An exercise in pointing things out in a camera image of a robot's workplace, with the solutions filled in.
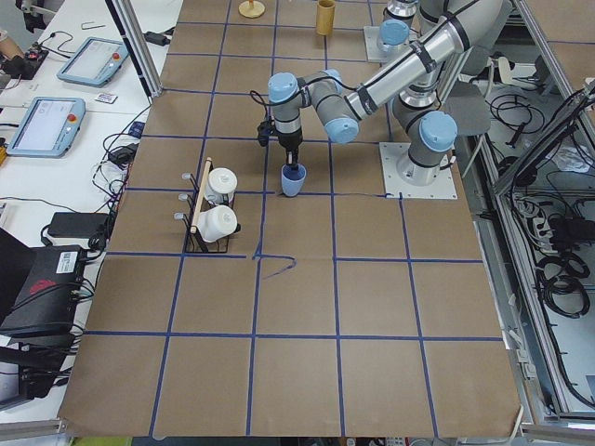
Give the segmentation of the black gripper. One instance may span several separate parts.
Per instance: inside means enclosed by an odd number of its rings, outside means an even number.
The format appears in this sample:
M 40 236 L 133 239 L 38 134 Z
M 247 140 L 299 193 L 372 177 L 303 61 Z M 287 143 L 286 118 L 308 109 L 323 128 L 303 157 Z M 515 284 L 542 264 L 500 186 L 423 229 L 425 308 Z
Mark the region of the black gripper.
M 290 167 L 297 167 L 299 145 L 303 142 L 302 131 L 297 130 L 292 133 L 282 133 L 276 130 L 275 136 L 285 150 L 285 164 Z

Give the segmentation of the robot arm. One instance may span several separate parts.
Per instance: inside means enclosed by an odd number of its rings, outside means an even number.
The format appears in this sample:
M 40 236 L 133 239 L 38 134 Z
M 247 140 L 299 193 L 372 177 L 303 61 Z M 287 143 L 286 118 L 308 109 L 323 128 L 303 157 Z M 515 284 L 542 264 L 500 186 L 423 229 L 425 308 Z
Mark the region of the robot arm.
M 417 6 L 417 0 L 390 0 L 387 2 L 377 37 L 380 49 L 388 51 L 409 40 Z
M 405 105 L 431 108 L 444 63 L 478 45 L 489 32 L 498 32 L 501 1 L 391 1 L 385 19 L 413 12 L 419 35 L 401 44 L 369 79 L 355 87 L 344 85 L 338 71 L 327 69 L 304 77 L 274 74 L 268 82 L 268 112 L 258 126 L 258 142 L 276 137 L 290 167 L 298 165 L 302 142 L 300 112 L 314 108 L 325 133 L 335 143 L 351 142 L 359 123 L 385 103 L 398 98 Z

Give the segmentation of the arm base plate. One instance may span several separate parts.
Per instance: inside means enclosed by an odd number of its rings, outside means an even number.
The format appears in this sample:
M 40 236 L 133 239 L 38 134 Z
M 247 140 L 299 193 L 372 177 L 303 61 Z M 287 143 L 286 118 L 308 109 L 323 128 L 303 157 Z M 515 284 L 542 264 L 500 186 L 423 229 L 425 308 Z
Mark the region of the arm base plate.
M 447 157 L 439 165 L 421 167 L 409 158 L 409 143 L 381 142 L 380 160 L 389 198 L 456 200 L 456 186 Z
M 364 26 L 367 60 L 385 63 L 415 37 L 417 33 L 400 20 L 387 20 L 380 26 Z

